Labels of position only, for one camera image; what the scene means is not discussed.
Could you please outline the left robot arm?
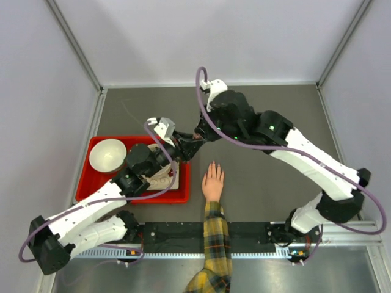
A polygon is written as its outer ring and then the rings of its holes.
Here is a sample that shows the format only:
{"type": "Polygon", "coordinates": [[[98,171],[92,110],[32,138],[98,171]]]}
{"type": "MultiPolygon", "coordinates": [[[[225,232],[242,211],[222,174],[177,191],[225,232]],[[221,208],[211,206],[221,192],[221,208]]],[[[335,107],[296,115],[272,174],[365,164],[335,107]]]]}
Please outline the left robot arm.
{"type": "Polygon", "coordinates": [[[178,171],[175,162],[189,162],[203,140],[176,132],[173,145],[164,143],[154,151],[135,137],[131,142],[124,167],[95,193],[59,215],[47,219],[39,216],[31,222],[27,246],[44,275],[58,272],[88,249],[121,239],[134,241],[139,228],[131,213],[120,211],[103,222],[100,218],[131,201],[165,203],[170,189],[154,192],[147,181],[164,167],[184,182],[179,191],[189,193],[189,167],[178,171]]]}

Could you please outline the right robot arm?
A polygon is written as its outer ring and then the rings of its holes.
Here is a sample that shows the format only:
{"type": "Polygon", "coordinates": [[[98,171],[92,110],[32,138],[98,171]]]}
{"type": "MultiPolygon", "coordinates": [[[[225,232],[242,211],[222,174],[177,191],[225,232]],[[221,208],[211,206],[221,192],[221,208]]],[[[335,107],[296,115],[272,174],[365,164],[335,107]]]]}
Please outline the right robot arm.
{"type": "Polygon", "coordinates": [[[222,88],[197,89],[200,122],[195,132],[206,141],[220,138],[260,150],[280,160],[320,186],[321,193],[291,211],[285,222],[289,240],[300,241],[313,228],[332,222],[345,228],[364,205],[371,172],[343,165],[307,139],[293,123],[275,111],[254,112],[242,93],[222,88]]]}

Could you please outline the yellow plaid sleeve forearm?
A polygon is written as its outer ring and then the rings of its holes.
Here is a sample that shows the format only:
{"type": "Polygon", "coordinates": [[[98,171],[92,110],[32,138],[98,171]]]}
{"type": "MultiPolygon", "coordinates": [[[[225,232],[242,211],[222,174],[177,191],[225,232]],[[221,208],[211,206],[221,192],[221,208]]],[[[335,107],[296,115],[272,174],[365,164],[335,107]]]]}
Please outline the yellow plaid sleeve forearm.
{"type": "Polygon", "coordinates": [[[207,202],[203,223],[205,261],[185,287],[185,292],[230,292],[232,257],[228,223],[218,202],[207,202]]]}

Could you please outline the mannequin hand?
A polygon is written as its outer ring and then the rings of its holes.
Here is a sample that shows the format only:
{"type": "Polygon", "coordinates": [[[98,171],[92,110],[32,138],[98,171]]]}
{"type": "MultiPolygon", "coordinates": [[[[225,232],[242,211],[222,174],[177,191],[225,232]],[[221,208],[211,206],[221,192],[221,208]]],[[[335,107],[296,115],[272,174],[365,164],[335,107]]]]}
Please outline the mannequin hand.
{"type": "Polygon", "coordinates": [[[207,202],[220,202],[225,173],[220,164],[213,161],[202,179],[202,192],[207,202]]]}

